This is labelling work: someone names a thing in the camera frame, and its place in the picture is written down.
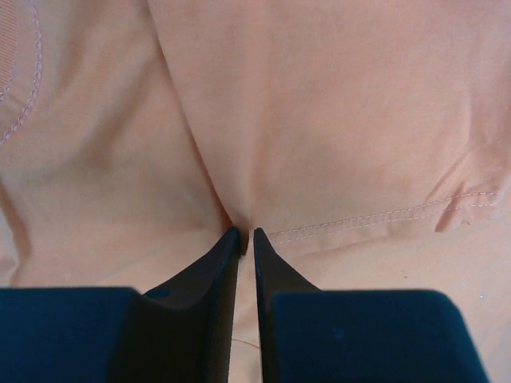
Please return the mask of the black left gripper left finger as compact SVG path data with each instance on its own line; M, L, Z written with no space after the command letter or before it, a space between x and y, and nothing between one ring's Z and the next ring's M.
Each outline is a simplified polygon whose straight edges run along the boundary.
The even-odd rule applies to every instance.
M180 273L130 287L4 288L4 382L225 382L240 234Z

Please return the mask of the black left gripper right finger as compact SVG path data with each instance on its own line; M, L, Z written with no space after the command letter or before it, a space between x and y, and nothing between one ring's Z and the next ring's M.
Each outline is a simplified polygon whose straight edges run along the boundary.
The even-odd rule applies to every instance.
M435 290L320 290L253 238L266 382L486 382L460 310Z

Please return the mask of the orange t shirt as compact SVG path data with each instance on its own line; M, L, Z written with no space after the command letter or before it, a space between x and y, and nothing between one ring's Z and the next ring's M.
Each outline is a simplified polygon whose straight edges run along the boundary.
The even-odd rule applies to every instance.
M444 292L509 381L509 2L2 2L3 286L146 291L231 226Z

